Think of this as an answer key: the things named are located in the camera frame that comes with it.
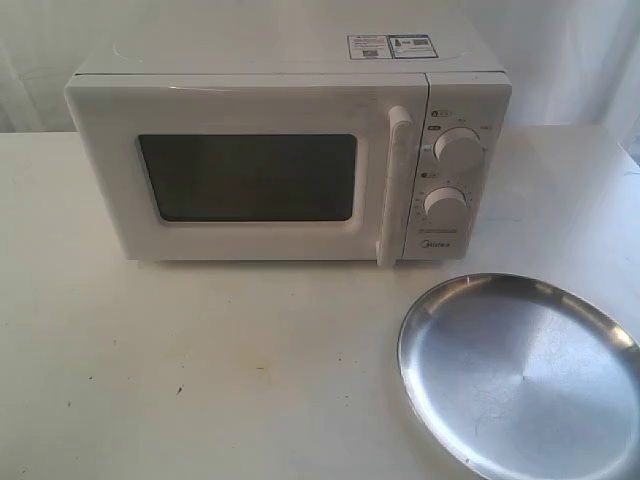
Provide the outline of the round stainless steel plate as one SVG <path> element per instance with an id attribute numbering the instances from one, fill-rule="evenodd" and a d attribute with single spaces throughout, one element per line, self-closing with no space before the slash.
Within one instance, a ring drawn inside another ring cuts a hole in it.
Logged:
<path id="1" fill-rule="evenodd" d="M 639 346 L 575 294 L 479 273 L 421 295 L 397 364 L 419 424 L 484 479 L 635 479 Z"/>

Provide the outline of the blue white label sticker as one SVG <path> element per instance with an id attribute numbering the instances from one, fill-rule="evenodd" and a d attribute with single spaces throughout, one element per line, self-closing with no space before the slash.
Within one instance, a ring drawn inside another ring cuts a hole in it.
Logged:
<path id="1" fill-rule="evenodd" d="M 428 34 L 348 35 L 351 60 L 418 60 L 439 57 Z"/>

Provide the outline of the upper white control knob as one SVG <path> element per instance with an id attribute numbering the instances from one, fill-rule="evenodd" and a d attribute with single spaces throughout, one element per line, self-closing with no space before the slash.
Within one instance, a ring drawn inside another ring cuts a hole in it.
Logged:
<path id="1" fill-rule="evenodd" d="M 441 167 L 450 171 L 464 171 L 483 159 L 483 147 L 475 131 L 456 127 L 445 131 L 434 144 L 434 155 Z"/>

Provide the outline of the lower white control knob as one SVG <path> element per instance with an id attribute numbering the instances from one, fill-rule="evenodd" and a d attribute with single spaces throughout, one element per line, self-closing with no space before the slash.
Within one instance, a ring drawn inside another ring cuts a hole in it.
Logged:
<path id="1" fill-rule="evenodd" d="M 469 207 L 464 194 L 454 187 L 430 192 L 423 201 L 427 221 L 438 228 L 453 228 L 467 220 Z"/>

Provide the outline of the white control knob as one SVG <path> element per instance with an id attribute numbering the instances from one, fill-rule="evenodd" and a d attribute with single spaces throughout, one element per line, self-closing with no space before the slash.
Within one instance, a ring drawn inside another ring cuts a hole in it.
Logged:
<path id="1" fill-rule="evenodd" d="M 464 194 L 454 187 L 430 192 L 423 201 L 427 221 L 438 228 L 453 228 L 467 220 L 469 207 Z"/>
<path id="2" fill-rule="evenodd" d="M 464 171 L 483 159 L 483 147 L 475 131 L 456 127 L 445 131 L 434 144 L 434 155 L 441 167 L 450 171 Z"/>

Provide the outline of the white microwave oven body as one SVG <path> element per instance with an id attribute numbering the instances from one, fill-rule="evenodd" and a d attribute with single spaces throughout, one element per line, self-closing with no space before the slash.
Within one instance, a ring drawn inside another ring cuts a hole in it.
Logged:
<path id="1" fill-rule="evenodd" d="M 423 74 L 429 96 L 408 209 L 404 253 L 397 262 L 464 256 L 511 95 L 508 78 L 485 53 L 444 58 L 437 52 L 437 59 L 351 60 L 347 36 L 333 34 L 309 46 L 283 39 L 273 41 L 266 35 L 256 39 L 224 36 L 201 45 L 186 41 L 176 50 L 138 37 L 132 41 L 133 58 L 120 52 L 100 53 L 72 78 L 78 74 Z M 475 131 L 484 151 L 481 162 L 464 171 L 443 169 L 434 155 L 439 136 L 456 127 Z M 463 224 L 438 228 L 427 221 L 423 201 L 430 192 L 442 187 L 454 187 L 464 194 L 469 212 Z"/>

